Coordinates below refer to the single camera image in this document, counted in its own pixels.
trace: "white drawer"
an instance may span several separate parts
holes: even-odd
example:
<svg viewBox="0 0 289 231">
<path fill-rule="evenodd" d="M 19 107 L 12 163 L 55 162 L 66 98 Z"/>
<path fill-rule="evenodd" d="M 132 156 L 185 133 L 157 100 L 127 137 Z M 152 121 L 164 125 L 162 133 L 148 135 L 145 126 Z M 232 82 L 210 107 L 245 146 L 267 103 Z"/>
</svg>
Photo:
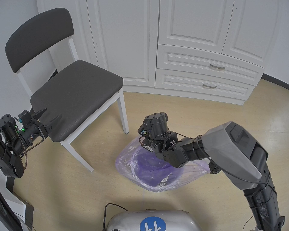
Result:
<svg viewBox="0 0 289 231">
<path fill-rule="evenodd" d="M 247 100 L 254 86 L 211 75 L 157 69 L 155 87 Z"/>
<path fill-rule="evenodd" d="M 264 73 L 260 66 L 227 55 L 161 44 L 158 45 L 157 68 L 217 76 L 254 86 Z"/>
</svg>

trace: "chair seat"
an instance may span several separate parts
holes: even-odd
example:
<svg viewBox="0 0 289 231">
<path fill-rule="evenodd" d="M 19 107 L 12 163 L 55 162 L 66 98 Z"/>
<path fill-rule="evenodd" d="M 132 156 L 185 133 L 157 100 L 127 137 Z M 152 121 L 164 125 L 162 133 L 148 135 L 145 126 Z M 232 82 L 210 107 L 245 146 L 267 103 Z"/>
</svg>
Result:
<svg viewBox="0 0 289 231">
<path fill-rule="evenodd" d="M 39 121 L 48 124 L 62 118 L 49 134 L 54 142 L 64 141 L 92 113 L 123 86 L 123 79 L 91 63 L 78 60 L 45 83 L 31 96 L 33 110 L 47 108 Z"/>
</svg>

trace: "chair frame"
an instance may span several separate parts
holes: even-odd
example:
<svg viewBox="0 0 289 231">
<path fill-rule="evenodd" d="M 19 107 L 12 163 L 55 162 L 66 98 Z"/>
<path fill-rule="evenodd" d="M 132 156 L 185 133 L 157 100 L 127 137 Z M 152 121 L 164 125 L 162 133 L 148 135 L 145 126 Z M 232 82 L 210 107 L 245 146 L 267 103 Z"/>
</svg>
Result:
<svg viewBox="0 0 289 231">
<path fill-rule="evenodd" d="M 68 38 L 68 45 L 74 61 L 79 60 L 76 48 L 72 39 L 72 36 Z M 28 84 L 26 83 L 22 73 L 20 70 L 16 72 L 20 82 L 22 83 L 23 87 L 25 88 L 29 97 L 33 95 L 31 89 L 29 88 Z M 61 141 L 61 145 L 65 147 L 80 163 L 82 163 L 89 171 L 93 171 L 94 168 L 87 163 L 81 155 L 70 145 L 70 143 L 88 126 L 90 125 L 97 117 L 100 116 L 110 105 L 112 105 L 115 101 L 118 103 L 119 113 L 121 116 L 121 122 L 123 125 L 123 131 L 125 134 L 128 134 L 128 122 L 127 122 L 127 115 L 125 109 L 125 100 L 123 97 L 123 89 L 121 88 L 117 93 L 115 93 L 110 99 L 108 99 L 99 109 L 97 109 L 94 113 L 92 113 L 74 132 L 72 132 L 64 141 Z"/>
</svg>

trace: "gray chair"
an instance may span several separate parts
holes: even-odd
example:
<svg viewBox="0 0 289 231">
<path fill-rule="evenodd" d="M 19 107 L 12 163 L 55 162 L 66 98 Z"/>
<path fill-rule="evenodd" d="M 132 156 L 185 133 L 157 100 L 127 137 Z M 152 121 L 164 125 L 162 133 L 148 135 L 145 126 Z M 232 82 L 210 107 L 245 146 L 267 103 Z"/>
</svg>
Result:
<svg viewBox="0 0 289 231">
<path fill-rule="evenodd" d="M 74 34 L 67 9 L 56 8 L 36 15 L 20 26 L 9 38 L 5 51 L 9 64 L 23 84 L 34 111 L 47 108 L 39 121 L 47 124 L 59 114 L 62 118 L 49 134 L 60 142 L 90 171 L 93 168 L 74 150 L 70 143 L 116 100 L 123 130 L 129 132 L 123 79 L 107 70 L 78 59 L 72 40 Z M 34 94 L 20 69 L 31 59 L 57 42 L 67 39 L 75 62 L 61 70 Z"/>
</svg>

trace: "cabinet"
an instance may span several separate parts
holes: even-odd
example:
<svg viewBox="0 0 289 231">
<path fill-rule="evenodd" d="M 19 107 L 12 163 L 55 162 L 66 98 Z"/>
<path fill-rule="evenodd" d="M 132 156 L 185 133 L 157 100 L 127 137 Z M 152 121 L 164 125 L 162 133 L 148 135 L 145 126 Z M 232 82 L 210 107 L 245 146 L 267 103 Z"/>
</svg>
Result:
<svg viewBox="0 0 289 231">
<path fill-rule="evenodd" d="M 161 0 L 159 44 L 221 53 L 234 0 Z"/>
<path fill-rule="evenodd" d="M 154 86 L 159 2 L 87 0 L 100 67 L 125 85 Z"/>
<path fill-rule="evenodd" d="M 37 4 L 39 12 L 67 8 L 80 59 L 123 77 L 124 91 L 240 105 L 264 73 L 281 9 L 279 0 L 37 0 Z M 69 63 L 62 50 L 59 45 L 50 49 L 60 68 Z"/>
</svg>

